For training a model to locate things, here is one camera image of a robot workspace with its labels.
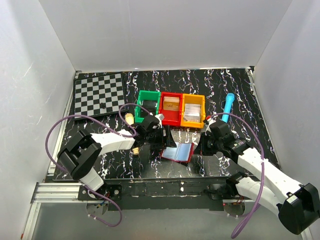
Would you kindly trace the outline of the red leather card holder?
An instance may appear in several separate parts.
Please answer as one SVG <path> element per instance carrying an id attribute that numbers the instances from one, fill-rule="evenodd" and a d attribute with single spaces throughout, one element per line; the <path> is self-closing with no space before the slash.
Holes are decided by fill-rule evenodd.
<path id="1" fill-rule="evenodd" d="M 161 152 L 161 158 L 178 163 L 189 163 L 193 155 L 193 143 L 175 142 L 176 147 L 167 147 Z"/>

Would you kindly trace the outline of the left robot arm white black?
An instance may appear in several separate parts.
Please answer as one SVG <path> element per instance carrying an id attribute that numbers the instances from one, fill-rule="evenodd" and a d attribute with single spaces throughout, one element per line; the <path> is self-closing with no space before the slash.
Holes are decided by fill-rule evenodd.
<path id="1" fill-rule="evenodd" d="M 99 156 L 132 150 L 144 144 L 149 144 L 159 151 L 177 146 L 170 128 L 162 125 L 163 119 L 162 114 L 149 114 L 141 123 L 126 122 L 126 129 L 111 129 L 109 133 L 79 130 L 60 150 L 57 158 L 73 180 L 80 181 L 92 191 L 97 191 L 104 185 L 104 180 L 94 170 Z"/>

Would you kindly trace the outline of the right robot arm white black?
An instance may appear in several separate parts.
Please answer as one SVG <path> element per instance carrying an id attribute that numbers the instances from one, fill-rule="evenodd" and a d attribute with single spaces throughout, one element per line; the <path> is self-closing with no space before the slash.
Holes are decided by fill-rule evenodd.
<path id="1" fill-rule="evenodd" d="M 226 180 L 227 193 L 240 195 L 273 212 L 282 225 L 295 235 L 301 234 L 320 218 L 320 197 L 311 183 L 292 179 L 264 158 L 244 138 L 236 138 L 222 120 L 206 120 L 195 154 L 222 155 L 253 174 L 236 173 Z"/>

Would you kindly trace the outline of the black card in green bin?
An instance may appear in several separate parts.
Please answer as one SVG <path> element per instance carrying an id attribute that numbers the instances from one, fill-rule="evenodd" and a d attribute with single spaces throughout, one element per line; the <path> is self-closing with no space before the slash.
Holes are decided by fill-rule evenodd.
<path id="1" fill-rule="evenodd" d="M 143 100 L 142 107 L 145 108 L 152 115 L 157 114 L 158 102 L 156 100 Z"/>

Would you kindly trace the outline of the brown card stack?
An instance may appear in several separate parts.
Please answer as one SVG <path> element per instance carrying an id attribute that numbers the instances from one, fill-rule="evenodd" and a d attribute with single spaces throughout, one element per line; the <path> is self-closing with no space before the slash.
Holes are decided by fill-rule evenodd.
<path id="1" fill-rule="evenodd" d="M 172 96 L 164 96 L 162 101 L 162 108 L 166 111 L 179 111 L 180 98 Z"/>

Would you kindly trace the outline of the white card stack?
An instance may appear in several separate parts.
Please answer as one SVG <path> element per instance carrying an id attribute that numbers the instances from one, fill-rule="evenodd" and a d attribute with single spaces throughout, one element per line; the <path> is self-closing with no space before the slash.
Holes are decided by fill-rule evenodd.
<path id="1" fill-rule="evenodd" d="M 186 103 L 184 105 L 183 120 L 185 122 L 200 123 L 201 105 L 195 103 Z"/>

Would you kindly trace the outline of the red plastic bin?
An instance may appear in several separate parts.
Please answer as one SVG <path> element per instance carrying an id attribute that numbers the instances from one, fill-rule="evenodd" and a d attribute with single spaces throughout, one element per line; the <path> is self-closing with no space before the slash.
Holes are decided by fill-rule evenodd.
<path id="1" fill-rule="evenodd" d="M 180 109 L 179 111 L 171 111 L 171 110 L 164 110 L 163 109 L 163 98 L 165 96 L 169 97 L 179 97 L 180 98 Z M 174 93 L 174 92 L 161 92 L 160 102 L 159 102 L 159 114 L 164 115 L 164 120 L 162 121 L 163 125 L 179 127 L 181 125 L 181 118 L 182 118 L 182 100 L 183 94 L 182 93 Z"/>

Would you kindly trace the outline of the wooden rolling pin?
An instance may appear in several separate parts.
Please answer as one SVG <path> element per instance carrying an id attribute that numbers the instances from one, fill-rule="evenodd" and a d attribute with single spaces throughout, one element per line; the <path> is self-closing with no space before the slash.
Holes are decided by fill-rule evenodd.
<path id="1" fill-rule="evenodd" d="M 135 118 L 134 116 L 131 114 L 131 113 L 127 113 L 125 115 L 125 120 L 126 122 L 131 126 L 135 123 Z M 132 152 L 135 156 L 138 156 L 139 155 L 139 148 L 138 147 L 135 147 L 132 149 Z"/>

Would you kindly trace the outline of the green plastic bin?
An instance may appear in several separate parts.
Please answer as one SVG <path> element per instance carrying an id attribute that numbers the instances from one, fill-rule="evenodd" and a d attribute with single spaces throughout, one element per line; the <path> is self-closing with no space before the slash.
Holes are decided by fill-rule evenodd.
<path id="1" fill-rule="evenodd" d="M 161 93 L 159 91 L 140 90 L 137 104 L 155 116 L 159 113 L 160 98 Z M 138 106 L 134 110 L 134 119 L 136 123 L 141 123 L 147 115 L 147 112 Z"/>

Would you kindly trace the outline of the blue toy microphone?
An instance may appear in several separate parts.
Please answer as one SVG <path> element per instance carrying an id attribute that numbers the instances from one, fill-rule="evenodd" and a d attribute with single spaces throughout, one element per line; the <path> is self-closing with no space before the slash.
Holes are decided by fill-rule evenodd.
<path id="1" fill-rule="evenodd" d="M 235 100 L 235 95 L 233 93 L 228 93 L 225 98 L 223 115 L 221 117 L 221 120 L 225 123 L 227 123 L 229 120 L 229 113 L 231 112 L 234 100 Z"/>

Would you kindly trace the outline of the orange plastic bin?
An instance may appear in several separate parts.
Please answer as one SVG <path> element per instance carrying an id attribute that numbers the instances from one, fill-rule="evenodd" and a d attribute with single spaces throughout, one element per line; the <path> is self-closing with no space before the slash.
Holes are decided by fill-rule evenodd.
<path id="1" fill-rule="evenodd" d="M 187 128 L 202 129 L 205 118 L 205 96 L 183 93 L 180 125 Z"/>

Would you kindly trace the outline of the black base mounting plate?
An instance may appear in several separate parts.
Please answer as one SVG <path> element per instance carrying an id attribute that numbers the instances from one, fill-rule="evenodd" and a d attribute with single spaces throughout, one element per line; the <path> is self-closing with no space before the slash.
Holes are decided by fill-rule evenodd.
<path id="1" fill-rule="evenodd" d="M 80 186 L 80 201 L 106 204 L 113 200 L 122 210 L 209 209 L 225 203 L 243 205 L 246 197 L 231 193 L 226 177 L 107 179 L 95 192 Z"/>

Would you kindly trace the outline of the black and grey chessboard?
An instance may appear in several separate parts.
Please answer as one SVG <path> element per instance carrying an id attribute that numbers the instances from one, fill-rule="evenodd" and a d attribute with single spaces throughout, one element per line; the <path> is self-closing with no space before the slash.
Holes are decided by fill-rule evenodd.
<path id="1" fill-rule="evenodd" d="M 73 114 L 92 118 L 117 114 L 127 103 L 125 81 L 121 73 L 95 75 L 76 79 L 73 83 Z"/>

